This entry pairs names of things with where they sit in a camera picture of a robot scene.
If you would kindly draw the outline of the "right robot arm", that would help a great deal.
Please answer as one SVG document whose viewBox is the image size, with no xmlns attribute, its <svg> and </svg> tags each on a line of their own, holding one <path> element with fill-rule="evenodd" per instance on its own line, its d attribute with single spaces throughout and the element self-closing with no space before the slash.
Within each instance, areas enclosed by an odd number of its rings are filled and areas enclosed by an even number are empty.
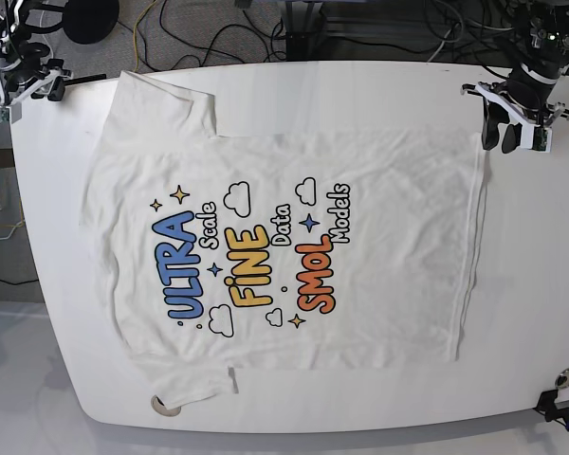
<svg viewBox="0 0 569 455">
<path fill-rule="evenodd" d="M 32 40 L 61 30 L 64 22 L 30 25 L 33 11 L 63 16 L 65 7 L 45 1 L 0 1 L 0 111 L 26 98 L 60 101 L 72 79 L 72 72 L 54 57 L 49 44 Z"/>
</svg>

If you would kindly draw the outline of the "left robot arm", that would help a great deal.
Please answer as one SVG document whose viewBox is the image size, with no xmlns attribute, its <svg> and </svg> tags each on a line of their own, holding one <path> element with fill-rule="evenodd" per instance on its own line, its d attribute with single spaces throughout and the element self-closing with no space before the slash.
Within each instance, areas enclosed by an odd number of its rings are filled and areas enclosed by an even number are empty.
<svg viewBox="0 0 569 455">
<path fill-rule="evenodd" d="M 482 146 L 499 146 L 504 154 L 517 149 L 549 153 L 553 125 L 569 120 L 563 102 L 549 100 L 569 70 L 569 1 L 495 1 L 514 33 L 494 38 L 511 64 L 498 82 L 464 84 L 463 94 L 482 99 Z"/>
</svg>

